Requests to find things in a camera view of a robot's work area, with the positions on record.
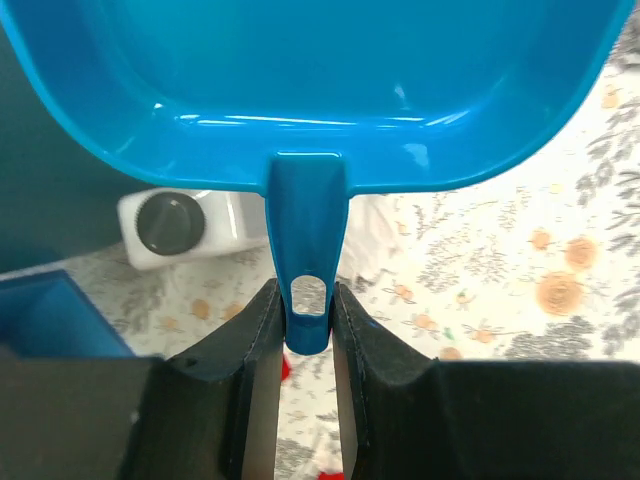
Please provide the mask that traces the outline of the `blue plastic dustpan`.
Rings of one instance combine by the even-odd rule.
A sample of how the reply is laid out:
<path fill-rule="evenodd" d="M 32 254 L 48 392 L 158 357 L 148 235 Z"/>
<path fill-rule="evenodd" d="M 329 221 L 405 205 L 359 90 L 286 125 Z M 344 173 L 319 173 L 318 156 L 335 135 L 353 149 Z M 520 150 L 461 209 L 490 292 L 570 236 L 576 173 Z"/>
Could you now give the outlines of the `blue plastic dustpan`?
<path fill-rule="evenodd" d="M 453 190 L 580 107 L 630 1 L 5 1 L 44 106 L 111 167 L 266 201 L 284 296 L 331 285 L 350 198 Z"/>

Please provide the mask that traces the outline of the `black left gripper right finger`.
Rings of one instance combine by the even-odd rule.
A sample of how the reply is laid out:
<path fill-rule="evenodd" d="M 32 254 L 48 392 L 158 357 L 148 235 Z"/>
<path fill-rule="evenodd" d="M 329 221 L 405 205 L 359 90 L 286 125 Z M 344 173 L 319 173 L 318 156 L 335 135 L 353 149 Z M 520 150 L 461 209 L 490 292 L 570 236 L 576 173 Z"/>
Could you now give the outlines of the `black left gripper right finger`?
<path fill-rule="evenodd" d="M 635 479 L 639 368 L 602 361 L 443 361 L 332 302 L 348 479 Z"/>

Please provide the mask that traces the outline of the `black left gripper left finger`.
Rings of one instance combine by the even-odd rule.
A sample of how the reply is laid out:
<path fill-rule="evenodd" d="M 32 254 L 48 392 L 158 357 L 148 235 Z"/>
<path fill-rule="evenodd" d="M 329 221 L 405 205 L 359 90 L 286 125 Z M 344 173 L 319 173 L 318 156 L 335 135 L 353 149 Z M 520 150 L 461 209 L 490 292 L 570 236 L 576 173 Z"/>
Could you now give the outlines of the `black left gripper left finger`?
<path fill-rule="evenodd" d="M 184 351 L 1 356 L 5 479 L 270 479 L 280 396 L 280 290 L 266 282 Z"/>

